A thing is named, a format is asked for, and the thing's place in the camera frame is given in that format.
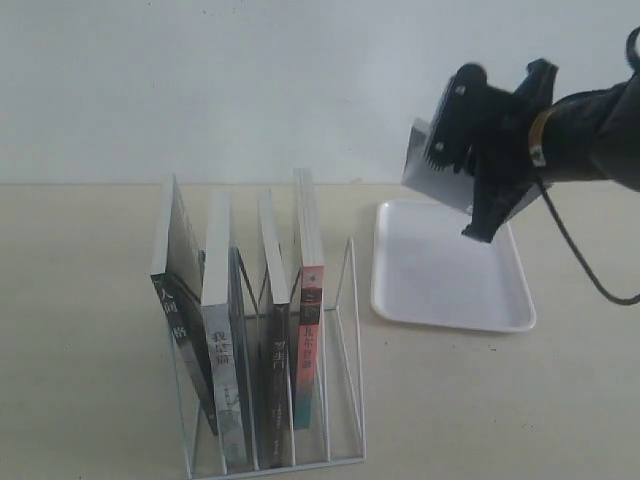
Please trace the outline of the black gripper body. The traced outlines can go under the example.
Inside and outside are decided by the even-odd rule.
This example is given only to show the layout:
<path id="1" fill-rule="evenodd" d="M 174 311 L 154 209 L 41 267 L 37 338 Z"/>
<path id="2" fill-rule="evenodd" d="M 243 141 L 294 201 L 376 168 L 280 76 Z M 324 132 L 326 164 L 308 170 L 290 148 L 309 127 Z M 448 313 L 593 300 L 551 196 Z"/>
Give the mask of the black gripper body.
<path id="1" fill-rule="evenodd" d="M 557 72 L 555 64 L 536 59 L 514 91 L 490 89 L 469 152 L 467 170 L 474 176 L 476 200 L 498 197 L 502 188 L 511 190 L 530 181 L 529 130 L 552 103 Z"/>

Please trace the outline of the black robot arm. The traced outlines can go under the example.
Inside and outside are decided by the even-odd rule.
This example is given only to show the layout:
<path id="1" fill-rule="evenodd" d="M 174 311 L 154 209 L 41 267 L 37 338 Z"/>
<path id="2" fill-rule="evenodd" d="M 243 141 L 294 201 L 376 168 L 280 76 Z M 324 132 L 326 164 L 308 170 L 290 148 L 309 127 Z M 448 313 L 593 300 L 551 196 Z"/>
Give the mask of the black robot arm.
<path id="1" fill-rule="evenodd" d="M 463 235 L 491 242 L 547 185 L 614 180 L 638 189 L 638 75 L 555 100 L 557 71 L 535 60 L 514 91 L 490 85 L 477 63 L 449 79 L 420 160 L 469 188 Z"/>

